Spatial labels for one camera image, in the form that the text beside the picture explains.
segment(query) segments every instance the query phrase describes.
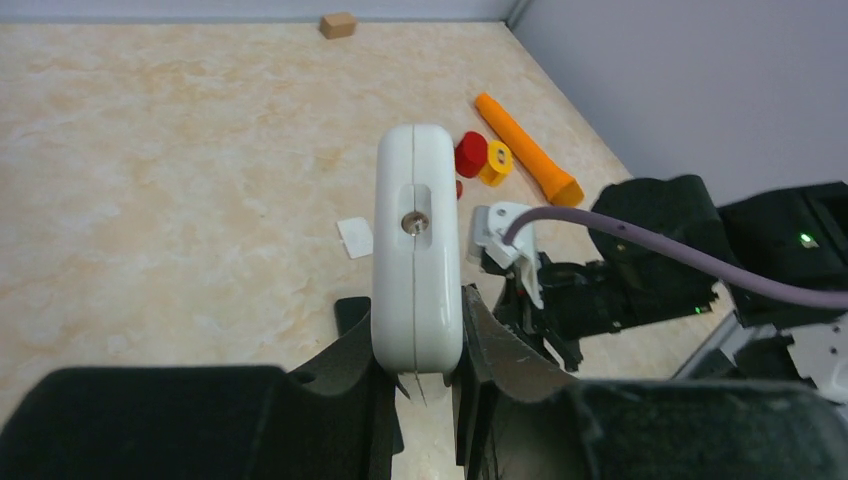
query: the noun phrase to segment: white bracket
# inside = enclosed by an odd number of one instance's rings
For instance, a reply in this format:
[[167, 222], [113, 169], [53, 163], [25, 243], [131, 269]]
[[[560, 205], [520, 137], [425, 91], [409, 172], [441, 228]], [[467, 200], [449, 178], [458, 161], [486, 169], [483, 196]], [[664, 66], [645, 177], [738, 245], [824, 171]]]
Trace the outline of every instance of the white bracket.
[[506, 229], [519, 215], [530, 210], [530, 206], [512, 202], [498, 202], [489, 207], [486, 230], [486, 253], [501, 268], [513, 264], [518, 267], [519, 280], [528, 296], [538, 309], [544, 308], [542, 290], [539, 287], [539, 256], [536, 253], [536, 231], [527, 225], [518, 232], [512, 245], [503, 243]]
[[812, 380], [828, 400], [848, 403], [848, 315], [835, 323], [806, 325], [788, 333], [795, 343], [787, 350], [798, 375]]

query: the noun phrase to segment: marble table surface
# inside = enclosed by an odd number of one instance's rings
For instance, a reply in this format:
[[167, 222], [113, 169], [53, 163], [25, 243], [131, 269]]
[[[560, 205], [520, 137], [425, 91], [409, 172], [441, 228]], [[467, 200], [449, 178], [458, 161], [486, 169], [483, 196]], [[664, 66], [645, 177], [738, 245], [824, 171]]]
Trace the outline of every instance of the marble table surface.
[[[0, 417], [69, 365], [275, 364], [337, 337], [333, 302], [371, 292], [336, 221], [373, 221], [376, 147], [401, 123], [491, 131], [489, 92], [588, 208], [627, 170], [502, 24], [0, 27]], [[541, 204], [520, 169], [474, 206]], [[555, 260], [599, 258], [541, 224]], [[499, 278], [469, 263], [491, 305]], [[727, 311], [583, 342], [581, 375], [662, 378]], [[398, 396], [395, 478], [461, 477], [450, 396]]]

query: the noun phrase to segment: yellow spool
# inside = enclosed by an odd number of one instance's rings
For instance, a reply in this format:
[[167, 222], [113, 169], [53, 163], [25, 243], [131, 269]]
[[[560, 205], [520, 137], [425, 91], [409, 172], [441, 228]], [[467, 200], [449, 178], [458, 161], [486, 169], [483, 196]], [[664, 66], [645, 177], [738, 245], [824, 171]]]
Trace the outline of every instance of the yellow spool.
[[492, 140], [486, 155], [486, 164], [480, 170], [480, 180], [490, 187], [497, 187], [512, 171], [512, 152], [503, 142]]

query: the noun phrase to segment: white paper square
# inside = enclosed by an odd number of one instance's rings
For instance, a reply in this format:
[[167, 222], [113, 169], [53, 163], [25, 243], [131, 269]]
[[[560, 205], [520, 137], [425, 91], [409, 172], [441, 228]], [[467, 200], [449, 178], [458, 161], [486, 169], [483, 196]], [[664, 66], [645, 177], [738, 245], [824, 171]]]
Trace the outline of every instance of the white paper square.
[[368, 221], [362, 217], [348, 218], [336, 222], [339, 233], [350, 258], [359, 258], [374, 253], [374, 235]]

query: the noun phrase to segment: red cap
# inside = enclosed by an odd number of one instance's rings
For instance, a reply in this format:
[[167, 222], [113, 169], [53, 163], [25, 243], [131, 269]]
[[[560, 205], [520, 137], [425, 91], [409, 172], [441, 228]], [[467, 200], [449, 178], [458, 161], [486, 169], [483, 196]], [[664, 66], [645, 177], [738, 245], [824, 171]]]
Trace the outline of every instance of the red cap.
[[477, 132], [468, 132], [456, 146], [454, 152], [456, 172], [465, 178], [472, 178], [480, 173], [486, 164], [488, 142]]

